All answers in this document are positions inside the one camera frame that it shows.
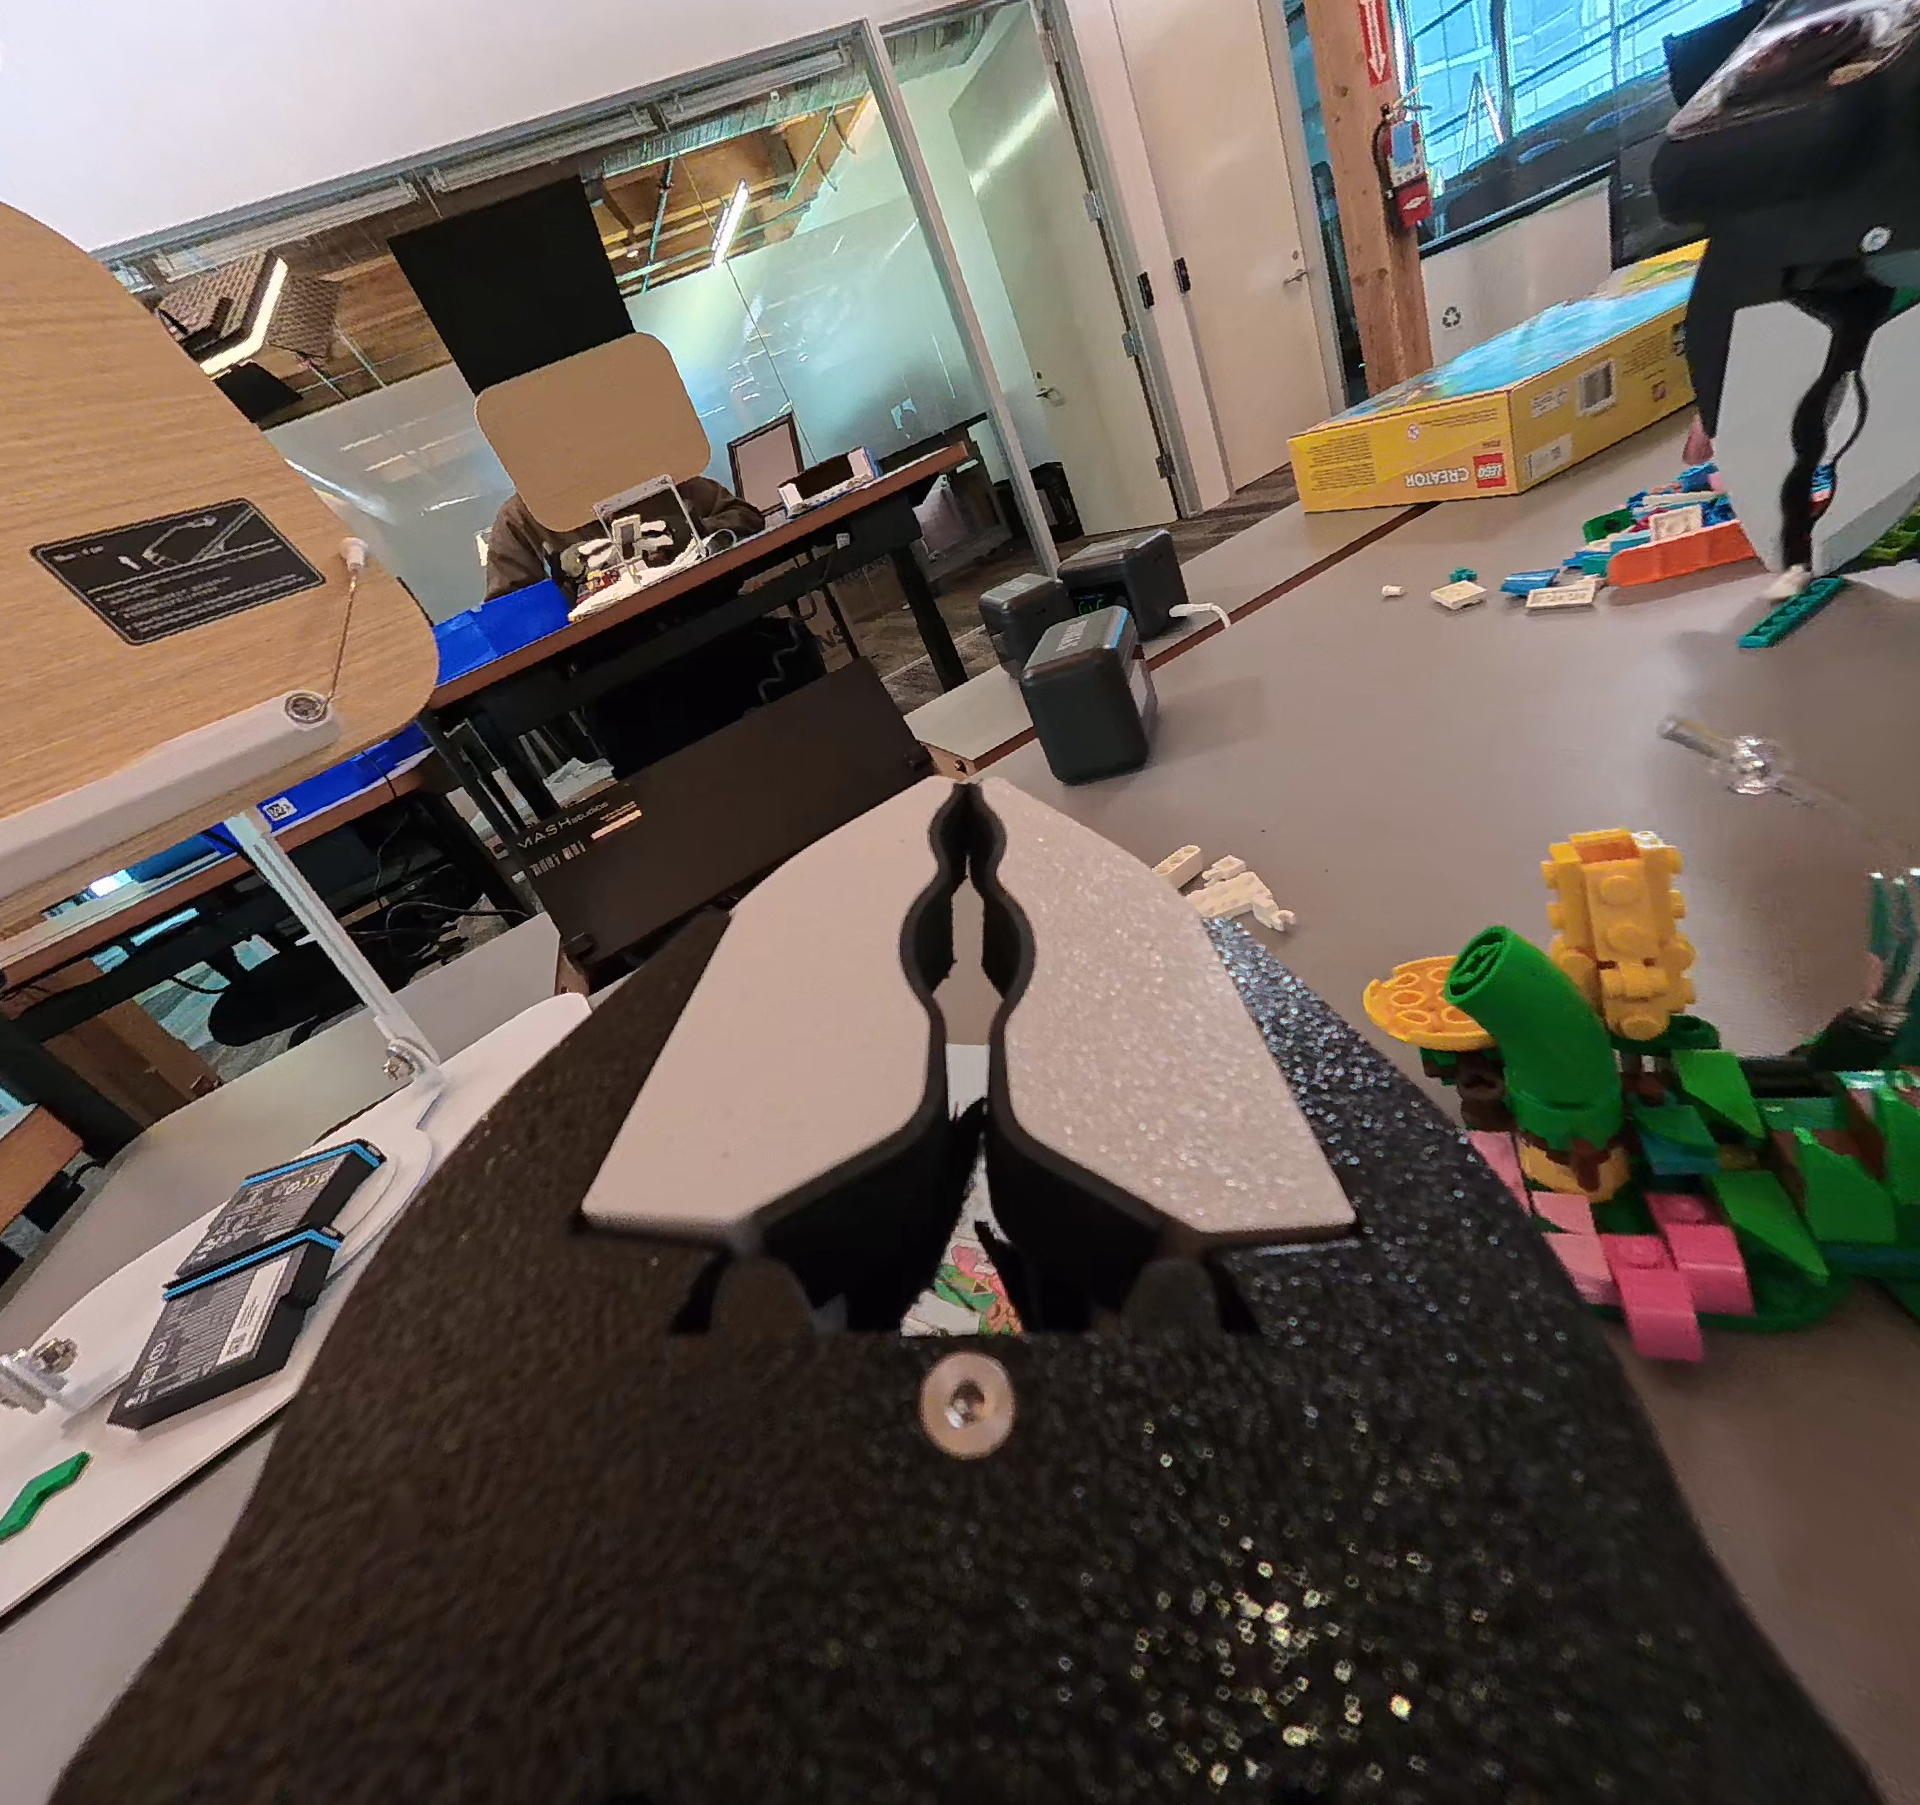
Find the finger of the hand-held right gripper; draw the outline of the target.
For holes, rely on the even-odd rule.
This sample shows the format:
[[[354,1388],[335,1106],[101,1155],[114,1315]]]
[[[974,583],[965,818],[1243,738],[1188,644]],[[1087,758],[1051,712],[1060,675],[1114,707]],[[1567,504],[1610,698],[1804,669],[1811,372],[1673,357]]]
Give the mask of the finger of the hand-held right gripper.
[[[1907,288],[1806,292],[1818,320],[1809,402],[1831,497],[1812,522],[1815,576],[1857,562],[1916,509],[1918,306]]]
[[[1742,306],[1733,325],[1717,428],[1717,466],[1757,556],[1784,570],[1784,497],[1811,498],[1812,473],[1794,471],[1794,420],[1815,389],[1833,334],[1789,303]]]

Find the pile of colourful lego pieces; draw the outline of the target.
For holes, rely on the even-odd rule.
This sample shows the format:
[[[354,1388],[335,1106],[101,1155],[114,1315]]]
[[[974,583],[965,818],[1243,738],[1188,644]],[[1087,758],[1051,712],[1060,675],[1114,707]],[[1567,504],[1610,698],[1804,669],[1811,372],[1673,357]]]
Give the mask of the pile of colourful lego pieces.
[[[1572,579],[1575,575],[1598,575],[1605,581],[1603,590],[1608,590],[1614,587],[1607,583],[1605,570],[1613,553],[1621,544],[1644,544],[1647,540],[1675,538],[1699,531],[1700,527],[1731,521],[1738,521],[1742,529],[1747,529],[1733,498],[1725,490],[1725,481],[1717,463],[1692,468],[1689,466],[1673,482],[1659,488],[1644,488],[1633,494],[1621,509],[1589,519],[1582,527],[1582,544],[1579,544],[1576,550],[1559,567],[1562,569],[1564,579]],[[1614,590],[1642,590],[1651,587],[1656,585]]]

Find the heap of white lego pieces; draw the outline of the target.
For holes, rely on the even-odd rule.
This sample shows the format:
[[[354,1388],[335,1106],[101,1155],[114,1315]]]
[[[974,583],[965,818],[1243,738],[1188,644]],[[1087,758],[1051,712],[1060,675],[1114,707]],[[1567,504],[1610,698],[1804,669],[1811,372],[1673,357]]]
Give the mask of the heap of white lego pieces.
[[[1202,865],[1201,849],[1188,845],[1162,859],[1155,873],[1206,922],[1252,921],[1273,932],[1288,932],[1297,924],[1294,913],[1237,855]]]

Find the orange lego plate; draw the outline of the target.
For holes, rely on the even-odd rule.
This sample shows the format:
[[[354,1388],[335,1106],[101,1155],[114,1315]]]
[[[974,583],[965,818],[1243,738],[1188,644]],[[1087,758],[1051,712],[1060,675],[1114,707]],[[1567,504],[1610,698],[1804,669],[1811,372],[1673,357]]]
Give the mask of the orange lego plate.
[[[1636,588],[1758,558],[1738,521],[1644,544],[1621,544],[1603,573],[1614,588]]]

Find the long teal lego plate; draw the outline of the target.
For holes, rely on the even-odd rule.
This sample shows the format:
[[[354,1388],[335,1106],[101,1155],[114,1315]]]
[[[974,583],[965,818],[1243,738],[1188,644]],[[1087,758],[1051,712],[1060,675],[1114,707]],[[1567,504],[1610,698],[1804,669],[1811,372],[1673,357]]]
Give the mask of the long teal lego plate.
[[[1779,648],[1849,588],[1850,583],[1847,576],[1822,576],[1809,579],[1809,583],[1794,593],[1783,593],[1773,603],[1773,609],[1740,635],[1740,651]]]

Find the yellow lego box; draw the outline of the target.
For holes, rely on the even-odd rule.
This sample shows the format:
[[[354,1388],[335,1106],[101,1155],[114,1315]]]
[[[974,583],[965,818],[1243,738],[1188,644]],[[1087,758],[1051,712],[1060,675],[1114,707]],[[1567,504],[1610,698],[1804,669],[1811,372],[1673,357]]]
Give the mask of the yellow lego box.
[[[1686,315],[1706,241],[1624,267],[1288,444],[1309,512],[1517,497],[1694,399]]]

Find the lego instruction booklet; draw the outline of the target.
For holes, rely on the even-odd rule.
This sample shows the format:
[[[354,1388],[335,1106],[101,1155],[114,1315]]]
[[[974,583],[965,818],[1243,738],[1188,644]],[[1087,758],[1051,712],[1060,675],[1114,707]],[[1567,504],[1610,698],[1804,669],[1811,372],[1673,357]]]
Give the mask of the lego instruction booklet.
[[[1024,1333],[977,1219],[957,1229],[931,1285],[902,1315],[901,1333],[938,1340],[1011,1340]]]

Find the green lego flower model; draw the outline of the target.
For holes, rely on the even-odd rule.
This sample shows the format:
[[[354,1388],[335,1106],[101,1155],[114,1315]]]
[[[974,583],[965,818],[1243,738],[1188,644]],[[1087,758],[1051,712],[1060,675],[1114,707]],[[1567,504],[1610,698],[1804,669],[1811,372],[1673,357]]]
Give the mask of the green lego flower model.
[[[1867,1288],[1916,1321],[1916,871],[1869,881],[1867,998],[1742,1057],[1692,1013],[1682,867],[1656,832],[1572,832],[1543,862],[1547,947],[1483,929],[1373,979],[1365,1013],[1644,1361],[1812,1329]]]

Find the green angled lego piece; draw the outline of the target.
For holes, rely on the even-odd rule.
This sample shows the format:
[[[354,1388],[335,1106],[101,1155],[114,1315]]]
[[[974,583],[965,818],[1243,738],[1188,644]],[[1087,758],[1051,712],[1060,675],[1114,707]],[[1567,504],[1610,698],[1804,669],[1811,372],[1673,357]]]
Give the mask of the green angled lego piece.
[[[2,1509],[2,1546],[32,1529],[42,1509],[84,1477],[90,1459],[90,1453],[74,1453],[26,1480]]]

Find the white recycling bin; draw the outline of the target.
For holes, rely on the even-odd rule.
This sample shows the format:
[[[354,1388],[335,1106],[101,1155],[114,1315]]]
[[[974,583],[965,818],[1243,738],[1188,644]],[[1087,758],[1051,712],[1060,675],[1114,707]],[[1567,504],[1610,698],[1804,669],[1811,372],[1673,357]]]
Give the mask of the white recycling bin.
[[[1423,252],[1437,367],[1550,304],[1590,297],[1614,273],[1614,172],[1603,167]]]

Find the dark grey power station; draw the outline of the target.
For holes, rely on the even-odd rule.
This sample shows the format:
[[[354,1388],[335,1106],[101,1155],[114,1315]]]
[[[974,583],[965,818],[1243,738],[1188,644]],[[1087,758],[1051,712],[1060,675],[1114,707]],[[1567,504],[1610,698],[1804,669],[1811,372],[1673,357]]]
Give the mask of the dark grey power station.
[[[1164,639],[1176,609],[1188,605],[1188,583],[1170,527],[1122,532],[1087,543],[1063,558],[1059,583],[1076,615],[1125,606],[1140,640]]]
[[[1021,669],[1021,693],[1059,782],[1105,782],[1148,762],[1158,695],[1126,606],[1051,627]]]
[[[999,667],[1018,676],[1042,637],[1075,617],[1059,576],[1022,573],[980,593],[977,606]]]

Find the wooden pillar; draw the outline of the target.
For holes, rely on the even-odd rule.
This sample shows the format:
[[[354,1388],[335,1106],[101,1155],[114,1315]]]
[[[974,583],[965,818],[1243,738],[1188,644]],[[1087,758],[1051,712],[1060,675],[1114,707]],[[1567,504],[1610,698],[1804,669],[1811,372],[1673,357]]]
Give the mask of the wooden pillar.
[[[1402,96],[1397,78],[1371,87],[1356,0],[1305,0],[1322,130],[1356,312],[1369,390],[1385,392],[1430,367],[1428,304],[1418,235],[1395,231],[1381,192],[1375,130],[1381,108]]]

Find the white desktop device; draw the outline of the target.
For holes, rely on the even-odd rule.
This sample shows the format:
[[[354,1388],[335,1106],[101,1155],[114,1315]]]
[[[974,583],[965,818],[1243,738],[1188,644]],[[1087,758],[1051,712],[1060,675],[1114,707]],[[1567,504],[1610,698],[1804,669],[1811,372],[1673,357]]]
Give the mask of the white desktop device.
[[[707,555],[681,484],[654,476],[592,507],[594,531],[581,546],[579,603],[600,593],[637,593]]]

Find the white door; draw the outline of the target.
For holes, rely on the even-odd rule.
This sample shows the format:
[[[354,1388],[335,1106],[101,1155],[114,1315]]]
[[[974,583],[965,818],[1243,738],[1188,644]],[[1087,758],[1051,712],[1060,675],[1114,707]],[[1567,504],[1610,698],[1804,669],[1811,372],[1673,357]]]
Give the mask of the white door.
[[[1172,304],[1239,492],[1347,400],[1285,0],[1113,0]]]

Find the dark framed panel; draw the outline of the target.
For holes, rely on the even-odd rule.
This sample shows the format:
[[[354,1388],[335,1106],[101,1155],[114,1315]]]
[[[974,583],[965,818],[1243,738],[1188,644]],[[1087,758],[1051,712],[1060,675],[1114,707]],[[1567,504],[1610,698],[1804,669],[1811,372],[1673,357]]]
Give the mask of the dark framed panel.
[[[735,494],[761,512],[782,511],[785,486],[805,471],[801,440],[799,420],[791,409],[732,438],[728,463]]]

